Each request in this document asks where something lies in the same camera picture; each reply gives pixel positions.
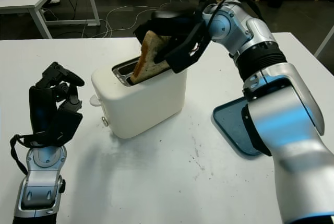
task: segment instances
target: black strap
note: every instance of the black strap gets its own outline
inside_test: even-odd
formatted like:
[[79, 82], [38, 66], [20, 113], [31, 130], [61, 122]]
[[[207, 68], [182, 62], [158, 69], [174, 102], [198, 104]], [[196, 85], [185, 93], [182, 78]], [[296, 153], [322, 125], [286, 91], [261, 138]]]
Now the black strap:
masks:
[[260, 20], [264, 20], [262, 14], [261, 14], [261, 11], [260, 9], [258, 8], [258, 6], [256, 5], [256, 3], [253, 1], [253, 0], [238, 0], [240, 2], [246, 2], [246, 4], [255, 12], [255, 14], [257, 15], [257, 17], [260, 19]]
[[48, 145], [40, 145], [40, 146], [34, 146], [32, 143], [24, 143], [21, 141], [22, 138], [25, 137], [29, 137], [32, 135], [14, 135], [13, 138], [10, 140], [10, 154], [12, 156], [12, 158], [16, 161], [17, 166], [19, 167], [19, 169], [22, 171], [22, 173], [24, 173], [25, 175], [28, 174], [28, 170], [25, 167], [25, 165], [19, 160], [19, 157], [17, 157], [17, 153], [15, 150], [15, 144], [16, 142], [20, 143], [21, 145], [27, 147], [27, 148], [43, 148], [43, 147], [47, 147]]
[[14, 135], [13, 138], [10, 140], [10, 154], [12, 156], [12, 158], [16, 161], [17, 166], [19, 167], [19, 169], [25, 174], [28, 174], [28, 170], [25, 167], [25, 165], [23, 165], [23, 163], [19, 160], [19, 158], [17, 157], [17, 153], [15, 150], [15, 144], [16, 142], [21, 143], [22, 145], [24, 145], [21, 140], [20, 140], [20, 136], [18, 134]]

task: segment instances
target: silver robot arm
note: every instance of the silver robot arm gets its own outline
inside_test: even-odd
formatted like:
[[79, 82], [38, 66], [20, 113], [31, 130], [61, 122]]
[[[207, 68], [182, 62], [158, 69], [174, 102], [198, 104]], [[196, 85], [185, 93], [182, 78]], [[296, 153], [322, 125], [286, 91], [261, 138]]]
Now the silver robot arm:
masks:
[[[206, 24], [217, 4], [203, 12]], [[324, 119], [295, 67], [260, 19], [226, 0], [209, 27], [233, 58], [248, 105], [243, 121], [255, 148], [272, 156], [284, 223], [334, 223], [334, 155], [321, 141]]]

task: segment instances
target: black cable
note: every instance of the black cable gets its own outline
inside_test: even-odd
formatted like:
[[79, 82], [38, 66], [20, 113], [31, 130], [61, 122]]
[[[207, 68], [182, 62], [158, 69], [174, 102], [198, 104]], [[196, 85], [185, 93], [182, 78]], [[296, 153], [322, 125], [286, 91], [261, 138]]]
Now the black cable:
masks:
[[72, 20], [75, 18], [75, 13], [76, 13], [76, 11], [77, 11], [77, 5], [78, 5], [78, 0], [75, 1], [74, 15], [73, 15]]
[[71, 0], [68, 0], [68, 1], [69, 1], [69, 3], [71, 4], [71, 7], [73, 8], [73, 12], [74, 12], [74, 16], [75, 16], [75, 9], [74, 9], [74, 6], [73, 6]]
[[57, 39], [59, 36], [64, 35], [64, 34], [68, 34], [68, 33], [81, 33], [81, 34], [82, 34], [82, 32], [78, 32], [78, 31], [63, 32], [63, 33], [58, 34], [57, 36], [55, 36], [55, 37], [53, 37], [53, 38], [54, 38], [54, 39]]

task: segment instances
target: white desk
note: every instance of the white desk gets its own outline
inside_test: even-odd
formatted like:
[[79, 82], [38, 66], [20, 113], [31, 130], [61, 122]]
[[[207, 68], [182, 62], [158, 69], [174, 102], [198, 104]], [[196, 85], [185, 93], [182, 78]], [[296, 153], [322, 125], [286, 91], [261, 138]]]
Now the white desk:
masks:
[[59, 21], [45, 20], [43, 14], [40, 11], [40, 8], [46, 1], [47, 0], [0, 0], [0, 14], [30, 13], [42, 37], [49, 39], [52, 38], [47, 28], [49, 25], [71, 25], [82, 23], [87, 23], [88, 25], [92, 26], [100, 25], [99, 15], [94, 0], [90, 0], [90, 4], [94, 13], [94, 19]]
[[[327, 126], [323, 141], [334, 151], [334, 77], [293, 35], [274, 35], [319, 103]], [[28, 90], [53, 61], [86, 81], [79, 89], [84, 119], [66, 145], [61, 174], [67, 183], [57, 223], [281, 223], [272, 159], [240, 156], [211, 122], [213, 108], [242, 95], [242, 80], [222, 46], [210, 44], [189, 68], [177, 115], [127, 140], [103, 125], [101, 108], [89, 104], [90, 75], [112, 58], [138, 56], [139, 47], [133, 38], [0, 42], [0, 223], [11, 223], [23, 179], [9, 140], [31, 133]], [[26, 153], [18, 145], [21, 160]]]

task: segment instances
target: white toaster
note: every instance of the white toaster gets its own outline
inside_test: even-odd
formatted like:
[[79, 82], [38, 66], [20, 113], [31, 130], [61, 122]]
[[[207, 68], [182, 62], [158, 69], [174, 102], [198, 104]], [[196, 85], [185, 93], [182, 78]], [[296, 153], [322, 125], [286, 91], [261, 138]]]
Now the white toaster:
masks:
[[104, 66], [92, 74], [97, 95], [90, 103], [101, 106], [111, 130], [131, 138], [180, 111], [184, 104], [187, 70], [171, 69], [133, 85], [130, 75], [138, 58]]

